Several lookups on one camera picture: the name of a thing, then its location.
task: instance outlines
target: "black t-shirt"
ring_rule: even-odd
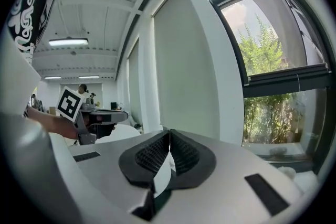
[[[47,0],[16,0],[7,18],[15,45],[32,64],[36,42],[46,26]]]

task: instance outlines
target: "ceiling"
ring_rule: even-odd
[[[53,0],[47,1],[47,7]],[[137,0],[55,0],[50,19],[33,56],[33,67],[41,75],[75,79],[99,75],[114,79],[127,21],[141,14]],[[87,47],[51,47],[49,40],[88,38]]]

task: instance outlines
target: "white column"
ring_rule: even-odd
[[[156,80],[154,19],[143,15],[139,35],[139,92],[143,130],[162,130]]]
[[[241,145],[244,98],[237,60],[225,28],[209,0],[191,0],[201,21],[215,70],[220,140]]]

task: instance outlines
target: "sky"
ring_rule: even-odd
[[[259,16],[264,24],[266,24],[267,26],[271,26],[265,14],[261,11],[261,9],[253,0],[243,0],[237,2],[231,6],[224,8],[222,10],[222,13],[228,21],[238,43],[241,42],[238,31],[240,31],[243,36],[247,36],[245,24],[249,27],[252,36],[258,43],[258,35],[260,33],[260,30],[256,14]]]

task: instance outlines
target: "foliage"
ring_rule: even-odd
[[[246,71],[249,76],[272,72],[287,67],[282,59],[282,47],[274,30],[262,23],[256,15],[260,27],[258,42],[252,37],[247,25],[247,36],[239,32],[239,44]],[[244,119],[244,141],[250,143],[286,143],[286,135],[291,130],[293,109],[290,101],[294,93],[246,98]]]

